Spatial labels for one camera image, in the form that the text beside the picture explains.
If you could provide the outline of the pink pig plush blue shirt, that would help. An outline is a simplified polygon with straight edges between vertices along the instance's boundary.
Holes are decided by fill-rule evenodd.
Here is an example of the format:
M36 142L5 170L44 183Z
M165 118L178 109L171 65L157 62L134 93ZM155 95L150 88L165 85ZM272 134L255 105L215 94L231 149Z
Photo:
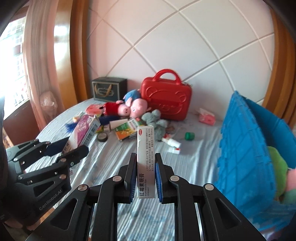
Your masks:
M143 114L150 111L151 108L148 107L148 102L141 98L141 93L139 90L129 91L123 98L125 105L130 107L130 118L140 118Z

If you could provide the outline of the white pink ointment box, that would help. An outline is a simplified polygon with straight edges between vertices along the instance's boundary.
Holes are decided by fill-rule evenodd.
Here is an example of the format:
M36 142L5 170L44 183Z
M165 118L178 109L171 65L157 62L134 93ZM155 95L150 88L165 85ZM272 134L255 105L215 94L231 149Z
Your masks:
M154 127L137 127L137 198L155 198Z

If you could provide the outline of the white medicine leaflet box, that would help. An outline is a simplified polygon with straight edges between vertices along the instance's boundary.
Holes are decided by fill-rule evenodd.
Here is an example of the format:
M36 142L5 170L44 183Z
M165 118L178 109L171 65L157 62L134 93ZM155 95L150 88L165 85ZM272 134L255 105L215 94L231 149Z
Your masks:
M176 129L170 131L170 133L168 133L168 135L167 135L167 138L173 138L174 140L177 141L176 136L177 136L177 133L178 133L179 130L180 130L180 128L176 128ZM177 154L177 155L179 155L180 152L181 152L181 148L176 149L176 148L170 147L170 152L171 152L172 154Z

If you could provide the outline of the red plastic carry case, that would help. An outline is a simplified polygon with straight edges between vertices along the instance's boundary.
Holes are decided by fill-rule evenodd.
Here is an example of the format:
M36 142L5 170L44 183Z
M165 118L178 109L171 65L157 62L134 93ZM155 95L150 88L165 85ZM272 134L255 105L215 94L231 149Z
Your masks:
M158 109L161 118L183 121L188 113L192 88L182 83L179 75L171 69L163 69L153 77L143 80L140 93L151 110Z

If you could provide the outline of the blue plastic folding crate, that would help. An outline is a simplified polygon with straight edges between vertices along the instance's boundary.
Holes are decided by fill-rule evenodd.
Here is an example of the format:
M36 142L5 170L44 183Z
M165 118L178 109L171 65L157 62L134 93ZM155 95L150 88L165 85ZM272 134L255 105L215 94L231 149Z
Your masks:
M276 182L268 147L295 167L295 136L287 123L239 92L231 96L222 123L215 186L258 230L289 225L294 204L275 200Z

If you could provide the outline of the pink tissue pack far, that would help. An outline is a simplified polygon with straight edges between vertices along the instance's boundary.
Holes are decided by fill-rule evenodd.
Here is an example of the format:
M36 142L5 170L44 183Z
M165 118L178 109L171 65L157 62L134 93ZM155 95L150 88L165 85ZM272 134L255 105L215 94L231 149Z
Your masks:
M215 115L202 108L199 109L198 120L199 122L210 125L210 126L215 125L215 122L216 122Z

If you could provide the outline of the pink pig plush red dress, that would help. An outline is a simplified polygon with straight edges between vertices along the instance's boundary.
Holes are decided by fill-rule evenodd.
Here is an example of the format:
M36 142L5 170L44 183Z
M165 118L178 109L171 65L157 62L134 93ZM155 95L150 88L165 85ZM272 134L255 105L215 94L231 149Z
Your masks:
M118 100L117 102L107 102L99 108L103 115L107 116L130 116L130 107L124 101Z

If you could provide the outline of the grey mouse plush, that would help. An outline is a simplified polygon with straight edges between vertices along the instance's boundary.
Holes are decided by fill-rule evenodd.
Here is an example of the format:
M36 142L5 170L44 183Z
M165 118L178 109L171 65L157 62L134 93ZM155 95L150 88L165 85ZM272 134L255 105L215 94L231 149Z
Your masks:
M166 134L168 121L161 119L161 112L158 109L145 113L142 120L148 125L154 127L154 140L161 141Z

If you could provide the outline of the white nasal spray bottle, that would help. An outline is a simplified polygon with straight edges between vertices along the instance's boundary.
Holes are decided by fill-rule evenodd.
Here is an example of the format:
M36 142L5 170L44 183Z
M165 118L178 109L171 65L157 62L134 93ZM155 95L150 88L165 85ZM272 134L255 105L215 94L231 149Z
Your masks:
M164 143L166 143L167 145L169 145L170 147L173 147L173 148L176 148L176 149L180 148L180 146L181 146L181 143L174 140L173 138L162 138L162 141Z

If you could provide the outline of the pink window curtain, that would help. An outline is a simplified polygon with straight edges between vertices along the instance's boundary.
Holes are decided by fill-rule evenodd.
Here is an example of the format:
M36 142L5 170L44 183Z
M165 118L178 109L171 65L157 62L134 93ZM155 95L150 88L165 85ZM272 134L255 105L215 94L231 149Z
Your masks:
M29 1L25 21L23 41L25 73L30 103L40 130L43 130L63 108L54 61L53 31L56 7L55 1ZM58 104L54 118L44 114L40 106L40 95L46 91L53 93Z

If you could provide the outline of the pink white medicine box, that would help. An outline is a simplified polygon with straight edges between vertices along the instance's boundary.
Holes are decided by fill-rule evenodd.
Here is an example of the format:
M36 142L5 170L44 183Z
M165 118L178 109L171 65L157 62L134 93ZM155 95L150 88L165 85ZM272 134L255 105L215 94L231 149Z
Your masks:
M99 127L100 122L96 117L89 115L82 116L67 140L67 143L62 150L62 154L66 154L81 145L88 146Z

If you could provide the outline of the black tape roll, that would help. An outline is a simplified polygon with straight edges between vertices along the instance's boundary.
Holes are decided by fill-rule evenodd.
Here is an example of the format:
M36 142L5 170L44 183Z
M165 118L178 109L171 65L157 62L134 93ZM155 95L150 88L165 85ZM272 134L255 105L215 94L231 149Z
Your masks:
M99 142L106 142L108 140L108 134L105 132L98 133L97 139Z

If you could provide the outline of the black gift box gold ribbon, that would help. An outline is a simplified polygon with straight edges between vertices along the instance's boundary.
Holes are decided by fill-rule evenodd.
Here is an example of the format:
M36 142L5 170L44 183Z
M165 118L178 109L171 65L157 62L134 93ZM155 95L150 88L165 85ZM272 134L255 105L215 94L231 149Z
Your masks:
M127 79L99 77L91 81L93 98L105 102L123 100L127 94Z

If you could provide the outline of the green orange medicine box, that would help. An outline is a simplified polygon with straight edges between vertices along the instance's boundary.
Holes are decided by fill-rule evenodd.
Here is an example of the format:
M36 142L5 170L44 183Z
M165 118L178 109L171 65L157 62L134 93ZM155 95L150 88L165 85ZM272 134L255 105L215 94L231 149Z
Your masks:
M138 126L145 126L145 122L140 118L131 118L126 123L116 127L114 130L118 140L123 141L136 136Z

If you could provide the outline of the green bottle cap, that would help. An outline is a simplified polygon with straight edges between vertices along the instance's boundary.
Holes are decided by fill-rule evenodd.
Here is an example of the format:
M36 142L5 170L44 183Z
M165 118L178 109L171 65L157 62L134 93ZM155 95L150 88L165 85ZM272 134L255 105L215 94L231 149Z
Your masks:
M192 141L195 139L195 134L191 132L186 132L185 133L185 140L187 141Z

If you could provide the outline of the clear plastic bag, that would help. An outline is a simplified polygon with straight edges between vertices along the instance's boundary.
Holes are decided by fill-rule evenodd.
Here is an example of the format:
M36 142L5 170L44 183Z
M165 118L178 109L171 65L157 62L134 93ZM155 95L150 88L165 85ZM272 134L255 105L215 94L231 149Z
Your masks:
M58 104L51 91L43 92L40 95L40 106L44 114L50 118L54 118L56 116Z

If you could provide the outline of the green plush toy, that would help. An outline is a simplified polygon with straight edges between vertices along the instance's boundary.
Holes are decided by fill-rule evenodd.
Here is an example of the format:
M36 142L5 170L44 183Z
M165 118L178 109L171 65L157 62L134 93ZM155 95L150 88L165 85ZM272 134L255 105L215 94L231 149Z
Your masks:
M288 165L276 148L268 146L268 151L271 157L275 175L275 198L278 199L285 193L287 186Z

